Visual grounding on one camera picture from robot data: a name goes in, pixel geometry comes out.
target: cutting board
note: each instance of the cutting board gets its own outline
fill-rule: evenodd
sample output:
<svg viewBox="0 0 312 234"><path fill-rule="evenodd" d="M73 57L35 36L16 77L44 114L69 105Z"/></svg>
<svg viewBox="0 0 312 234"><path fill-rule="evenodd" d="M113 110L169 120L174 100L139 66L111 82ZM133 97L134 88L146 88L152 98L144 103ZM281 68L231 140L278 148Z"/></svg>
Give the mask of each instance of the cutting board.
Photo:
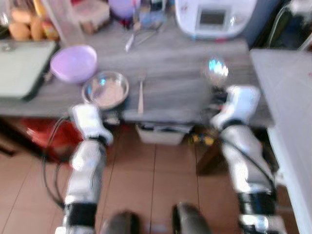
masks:
<svg viewBox="0 0 312 234"><path fill-rule="evenodd" d="M54 41L0 41L0 98L32 98L43 83L43 72L56 49Z"/></svg>

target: powder in bowl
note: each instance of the powder in bowl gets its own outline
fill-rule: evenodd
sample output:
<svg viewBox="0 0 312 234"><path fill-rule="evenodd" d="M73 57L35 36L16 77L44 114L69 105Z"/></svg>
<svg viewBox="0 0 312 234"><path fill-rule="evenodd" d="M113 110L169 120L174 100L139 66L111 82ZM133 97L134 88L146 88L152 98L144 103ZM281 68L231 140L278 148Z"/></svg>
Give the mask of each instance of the powder in bowl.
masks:
<svg viewBox="0 0 312 234"><path fill-rule="evenodd" d="M99 107L112 106L120 102L123 98L122 87L111 79L106 80L102 86L93 93L94 102Z"/></svg>

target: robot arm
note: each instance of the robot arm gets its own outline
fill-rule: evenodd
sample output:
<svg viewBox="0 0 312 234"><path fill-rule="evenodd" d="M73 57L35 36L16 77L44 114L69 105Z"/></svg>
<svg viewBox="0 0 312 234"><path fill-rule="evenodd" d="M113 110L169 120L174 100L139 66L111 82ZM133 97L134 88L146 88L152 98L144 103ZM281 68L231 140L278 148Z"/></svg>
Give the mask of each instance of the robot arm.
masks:
<svg viewBox="0 0 312 234"><path fill-rule="evenodd" d="M95 234L95 216L105 167L105 146L113 141L103 127L97 107L89 104L72 109L74 121L84 141L74 153L73 172L65 197L64 219L56 234Z"/></svg>
<svg viewBox="0 0 312 234"><path fill-rule="evenodd" d="M240 227L244 234L286 234L282 218L275 215L273 175L262 157L260 142L246 125L260 92L252 86L232 86L227 91L227 102L211 123L220 131L222 152L239 200Z"/></svg>

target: bread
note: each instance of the bread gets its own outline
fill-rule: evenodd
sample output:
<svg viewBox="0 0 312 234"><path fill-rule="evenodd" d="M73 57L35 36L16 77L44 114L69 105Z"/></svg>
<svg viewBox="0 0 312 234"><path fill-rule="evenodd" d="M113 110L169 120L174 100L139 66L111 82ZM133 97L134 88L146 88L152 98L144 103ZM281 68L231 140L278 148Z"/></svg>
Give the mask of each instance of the bread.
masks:
<svg viewBox="0 0 312 234"><path fill-rule="evenodd" d="M44 38L44 31L39 17L33 17L30 24L30 32L33 40L42 40Z"/></svg>
<svg viewBox="0 0 312 234"><path fill-rule="evenodd" d="M27 11L19 10L17 8L11 11L11 15L12 15L13 20L18 23L30 24L32 21L31 13Z"/></svg>
<svg viewBox="0 0 312 234"><path fill-rule="evenodd" d="M9 31L14 40L29 40L30 38L30 30L24 23L11 23L9 25Z"/></svg>

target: lavender bowl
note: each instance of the lavender bowl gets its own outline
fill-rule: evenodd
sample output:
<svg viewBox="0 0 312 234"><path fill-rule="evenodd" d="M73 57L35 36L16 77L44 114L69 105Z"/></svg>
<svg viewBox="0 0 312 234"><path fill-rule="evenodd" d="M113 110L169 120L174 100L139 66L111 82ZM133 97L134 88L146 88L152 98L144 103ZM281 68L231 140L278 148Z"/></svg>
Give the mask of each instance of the lavender bowl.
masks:
<svg viewBox="0 0 312 234"><path fill-rule="evenodd" d="M52 57L50 69L66 83L83 83L95 74L97 61L97 53L91 46L71 46Z"/></svg>

